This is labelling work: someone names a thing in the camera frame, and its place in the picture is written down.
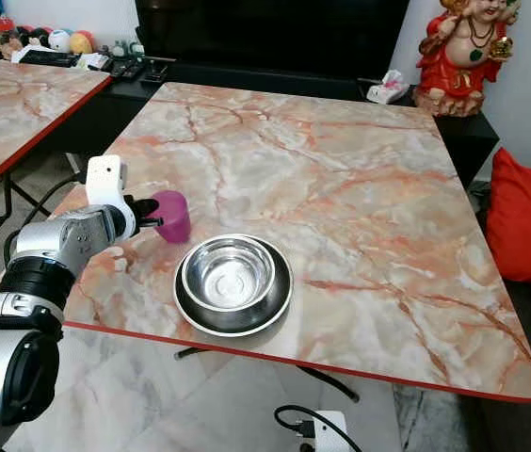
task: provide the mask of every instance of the stainless steel bowl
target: stainless steel bowl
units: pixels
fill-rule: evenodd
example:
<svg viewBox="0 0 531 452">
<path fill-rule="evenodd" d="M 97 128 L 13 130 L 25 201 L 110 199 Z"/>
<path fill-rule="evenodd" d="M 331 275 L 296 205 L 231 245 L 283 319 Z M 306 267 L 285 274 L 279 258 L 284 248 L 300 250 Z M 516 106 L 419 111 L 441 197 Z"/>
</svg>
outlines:
<svg viewBox="0 0 531 452">
<path fill-rule="evenodd" d="M 210 238 L 182 265 L 186 293 L 206 310 L 233 314 L 263 299 L 276 269 L 263 245 L 239 234 Z"/>
<path fill-rule="evenodd" d="M 178 265 L 173 295 L 183 317 L 196 329 L 216 336 L 247 336 L 272 325 L 288 307 L 293 292 L 293 273 L 288 261 L 272 244 L 257 237 L 250 239 L 257 241 L 267 250 L 276 270 L 274 283 L 265 297 L 243 309 L 232 312 L 205 309 L 195 302 L 184 288 L 183 267 L 189 254 Z"/>
</svg>

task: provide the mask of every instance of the television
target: television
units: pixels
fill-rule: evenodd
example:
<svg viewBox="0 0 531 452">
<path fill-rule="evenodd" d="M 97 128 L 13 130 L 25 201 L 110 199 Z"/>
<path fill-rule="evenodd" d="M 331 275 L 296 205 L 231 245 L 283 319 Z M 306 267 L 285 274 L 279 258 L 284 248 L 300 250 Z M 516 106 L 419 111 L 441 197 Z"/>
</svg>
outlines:
<svg viewBox="0 0 531 452">
<path fill-rule="evenodd" d="M 136 0 L 147 57 L 379 80 L 410 0 Z"/>
</svg>

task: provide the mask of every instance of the tiled floor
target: tiled floor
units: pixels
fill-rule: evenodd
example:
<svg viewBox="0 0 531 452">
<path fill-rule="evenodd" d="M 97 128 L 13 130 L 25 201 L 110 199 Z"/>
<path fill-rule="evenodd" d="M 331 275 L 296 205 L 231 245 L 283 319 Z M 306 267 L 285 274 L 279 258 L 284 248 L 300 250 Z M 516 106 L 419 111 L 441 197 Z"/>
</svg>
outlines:
<svg viewBox="0 0 531 452">
<path fill-rule="evenodd" d="M 39 198 L 69 174 L 64 157 L 35 155 L 14 177 Z M 13 202 L 0 232 L 0 271 L 4 238 L 30 210 L 17 195 Z M 288 403 L 342 411 L 364 451 L 484 450 L 471 440 L 464 399 L 454 395 L 335 376 L 361 395 L 353 404 L 294 366 L 215 352 L 174 361 L 180 347 L 70 328 L 59 348 L 55 401 L 17 430 L 7 452 L 298 451 L 299 439 L 272 415 Z"/>
</svg>

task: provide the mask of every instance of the silver robot arm segment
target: silver robot arm segment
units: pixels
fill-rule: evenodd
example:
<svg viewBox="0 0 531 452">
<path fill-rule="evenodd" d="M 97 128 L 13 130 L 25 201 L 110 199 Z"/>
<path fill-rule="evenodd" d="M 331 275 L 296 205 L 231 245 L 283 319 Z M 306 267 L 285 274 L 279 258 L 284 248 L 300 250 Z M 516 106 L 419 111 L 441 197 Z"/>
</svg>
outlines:
<svg viewBox="0 0 531 452">
<path fill-rule="evenodd" d="M 89 259 L 136 234 L 140 226 L 158 223 L 145 218 L 158 204 L 124 199 L 123 179 L 124 166 L 116 155 L 93 158 L 88 199 L 111 203 L 28 224 L 19 234 L 0 282 L 0 449 L 54 398 L 63 311 Z"/>
</svg>

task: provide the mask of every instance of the pink plastic cup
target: pink plastic cup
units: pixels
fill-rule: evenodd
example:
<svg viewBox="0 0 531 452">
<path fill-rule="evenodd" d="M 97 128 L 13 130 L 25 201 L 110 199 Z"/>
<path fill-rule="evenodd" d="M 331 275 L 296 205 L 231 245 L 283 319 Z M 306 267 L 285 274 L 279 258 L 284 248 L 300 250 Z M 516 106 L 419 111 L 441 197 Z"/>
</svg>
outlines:
<svg viewBox="0 0 531 452">
<path fill-rule="evenodd" d="M 185 243 L 190 238 L 190 216 L 184 195 L 178 191 L 158 191 L 153 199 L 159 201 L 159 208 L 150 214 L 151 218 L 163 219 L 163 226 L 155 227 L 169 243 Z"/>
</svg>

